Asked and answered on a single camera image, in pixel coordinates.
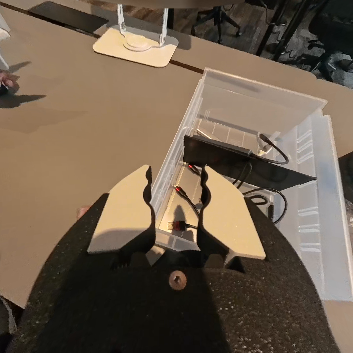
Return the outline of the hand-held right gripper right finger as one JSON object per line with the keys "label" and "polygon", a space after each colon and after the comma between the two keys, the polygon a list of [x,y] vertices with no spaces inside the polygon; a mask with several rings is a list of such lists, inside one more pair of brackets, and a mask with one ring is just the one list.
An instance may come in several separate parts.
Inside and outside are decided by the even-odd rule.
{"label": "hand-held right gripper right finger", "polygon": [[262,242],[243,194],[210,166],[202,168],[197,246],[205,255],[264,260]]}

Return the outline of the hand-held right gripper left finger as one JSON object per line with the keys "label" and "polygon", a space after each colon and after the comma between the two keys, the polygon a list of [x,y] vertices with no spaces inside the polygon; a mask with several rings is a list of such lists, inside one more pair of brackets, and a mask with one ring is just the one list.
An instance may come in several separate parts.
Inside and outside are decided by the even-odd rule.
{"label": "hand-held right gripper left finger", "polygon": [[110,191],[87,249],[89,254],[147,254],[156,241],[151,166],[143,165]]}

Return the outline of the clear plastic bin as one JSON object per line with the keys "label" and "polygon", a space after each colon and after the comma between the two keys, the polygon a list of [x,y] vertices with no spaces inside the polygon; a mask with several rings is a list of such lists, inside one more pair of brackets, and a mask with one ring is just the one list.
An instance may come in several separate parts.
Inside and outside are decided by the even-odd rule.
{"label": "clear plastic bin", "polygon": [[[289,158],[283,167],[316,177],[302,185],[249,193],[262,195],[278,230],[290,242],[309,272],[323,301],[352,301],[352,250],[347,224],[333,128],[323,110],[327,100],[206,68],[152,188],[156,212],[156,245],[176,251],[197,250],[196,229],[168,229],[181,219],[196,226],[197,214],[180,197],[181,187],[198,211],[201,209],[200,175],[183,161],[185,135],[198,128],[219,142],[258,153],[258,132],[270,137],[280,132],[276,146]],[[246,183],[247,163],[236,179],[224,176],[239,191],[260,187]]]}

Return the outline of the black divider panel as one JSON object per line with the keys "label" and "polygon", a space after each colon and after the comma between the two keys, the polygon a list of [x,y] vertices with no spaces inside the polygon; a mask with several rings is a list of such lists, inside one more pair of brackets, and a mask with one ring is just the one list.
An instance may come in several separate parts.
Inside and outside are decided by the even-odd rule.
{"label": "black divider panel", "polygon": [[297,185],[316,181],[309,176],[282,165],[260,161],[239,153],[241,147],[207,139],[201,136],[185,135],[183,138],[183,161],[197,167],[210,166],[213,170],[232,179],[240,176],[243,167],[252,166],[246,183],[260,188],[274,188],[282,191]]}

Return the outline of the white document stand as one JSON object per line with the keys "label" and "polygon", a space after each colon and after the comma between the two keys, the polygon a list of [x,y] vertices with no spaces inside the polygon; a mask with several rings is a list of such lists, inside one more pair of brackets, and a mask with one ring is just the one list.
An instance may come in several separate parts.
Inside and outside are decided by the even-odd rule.
{"label": "white document stand", "polygon": [[179,41],[167,35],[169,9],[163,10],[161,33],[126,26],[123,5],[117,4],[117,25],[114,25],[93,44],[97,54],[107,55],[156,68],[167,66]]}

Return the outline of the black office chair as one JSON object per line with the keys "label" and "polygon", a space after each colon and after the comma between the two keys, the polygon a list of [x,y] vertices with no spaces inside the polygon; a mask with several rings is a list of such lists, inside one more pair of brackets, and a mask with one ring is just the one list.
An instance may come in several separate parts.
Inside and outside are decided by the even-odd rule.
{"label": "black office chair", "polygon": [[353,50],[353,1],[329,0],[320,5],[309,24],[309,32],[316,36],[308,41],[308,49],[324,50],[314,69],[318,69],[326,81],[332,82],[328,64],[333,54],[341,52],[352,58]]}
{"label": "black office chair", "polygon": [[228,23],[237,29],[235,37],[238,38],[242,35],[240,25],[227,15],[227,11],[223,6],[215,6],[210,10],[202,10],[197,12],[196,22],[191,27],[191,36],[196,36],[197,26],[212,20],[213,25],[217,27],[218,40],[217,43],[222,43],[222,29],[223,23]]}

